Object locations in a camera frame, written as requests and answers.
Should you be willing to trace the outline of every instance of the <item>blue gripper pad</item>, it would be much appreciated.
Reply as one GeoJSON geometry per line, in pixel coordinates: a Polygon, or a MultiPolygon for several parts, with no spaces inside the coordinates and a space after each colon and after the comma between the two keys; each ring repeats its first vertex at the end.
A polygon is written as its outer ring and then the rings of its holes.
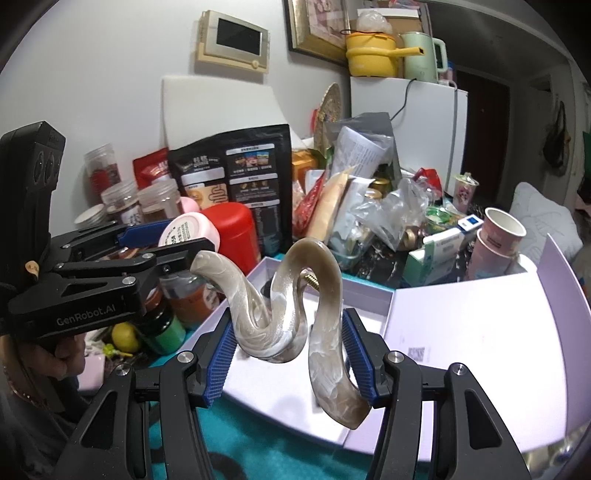
{"type": "Polygon", "coordinates": [[[374,406],[379,398],[375,388],[374,367],[347,310],[343,311],[343,344],[351,362],[359,392],[371,406],[374,406]]]}
{"type": "Polygon", "coordinates": [[[236,346],[234,328],[232,322],[228,322],[207,367],[207,386],[203,392],[203,399],[208,407],[222,395],[236,346]]]}
{"type": "Polygon", "coordinates": [[[159,222],[141,223],[130,226],[124,233],[117,237],[119,245],[128,248],[146,248],[158,245],[160,235],[172,220],[160,220],[159,222]]]}

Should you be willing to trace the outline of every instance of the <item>person's hand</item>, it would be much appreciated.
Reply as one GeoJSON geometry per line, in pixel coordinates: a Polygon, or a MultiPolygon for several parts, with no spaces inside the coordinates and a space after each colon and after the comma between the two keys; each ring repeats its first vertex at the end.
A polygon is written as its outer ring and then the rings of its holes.
{"type": "MultiPolygon", "coordinates": [[[[80,375],[84,371],[84,337],[81,333],[73,337],[63,338],[56,347],[55,355],[39,345],[21,343],[18,346],[22,363],[30,370],[45,377],[63,380],[66,377],[80,375]]],[[[16,356],[16,344],[8,335],[0,337],[0,358],[8,373],[19,387],[28,390],[22,384],[22,372],[16,356]]]]}
{"type": "Polygon", "coordinates": [[[80,375],[84,371],[84,333],[63,338],[52,355],[43,347],[33,343],[22,343],[19,347],[22,363],[45,377],[63,380],[80,375]]]}

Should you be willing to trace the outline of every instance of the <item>green jar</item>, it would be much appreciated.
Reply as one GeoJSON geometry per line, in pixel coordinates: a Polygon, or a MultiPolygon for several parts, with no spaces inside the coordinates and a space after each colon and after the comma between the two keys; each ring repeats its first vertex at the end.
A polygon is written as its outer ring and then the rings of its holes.
{"type": "Polygon", "coordinates": [[[159,355],[175,352],[184,342],[185,329],[166,299],[134,321],[134,326],[146,345],[159,355]]]}

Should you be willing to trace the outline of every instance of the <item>black snack bag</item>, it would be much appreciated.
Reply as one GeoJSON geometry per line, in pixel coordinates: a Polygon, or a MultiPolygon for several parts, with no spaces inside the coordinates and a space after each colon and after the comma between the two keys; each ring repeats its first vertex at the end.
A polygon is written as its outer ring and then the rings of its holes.
{"type": "Polygon", "coordinates": [[[291,140],[289,125],[245,128],[213,135],[168,152],[181,194],[202,209],[239,202],[252,210],[261,254],[291,246],[291,140]]]}

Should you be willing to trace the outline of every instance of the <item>glass jar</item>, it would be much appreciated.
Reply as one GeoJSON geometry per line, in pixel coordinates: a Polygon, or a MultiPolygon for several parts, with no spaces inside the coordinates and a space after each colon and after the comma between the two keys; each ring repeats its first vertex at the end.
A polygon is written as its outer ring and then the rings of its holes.
{"type": "Polygon", "coordinates": [[[119,223],[144,223],[138,201],[138,186],[133,180],[125,180],[109,187],[100,194],[111,220],[119,223]]]}
{"type": "Polygon", "coordinates": [[[159,288],[150,292],[146,314],[132,324],[145,344],[159,355],[175,352],[184,342],[185,329],[159,288]]]}
{"type": "Polygon", "coordinates": [[[182,212],[181,194],[173,179],[161,180],[138,192],[146,223],[176,218],[182,212]]]}
{"type": "Polygon", "coordinates": [[[188,270],[161,277],[160,286],[176,316],[188,329],[197,328],[220,305],[214,288],[188,270]]]}
{"type": "Polygon", "coordinates": [[[97,195],[119,183],[119,168],[115,161],[113,145],[106,144],[84,155],[86,172],[97,195]]]}
{"type": "Polygon", "coordinates": [[[78,215],[76,220],[74,220],[74,227],[76,230],[82,230],[84,228],[100,225],[106,221],[107,209],[105,208],[105,205],[99,203],[78,215]]]}

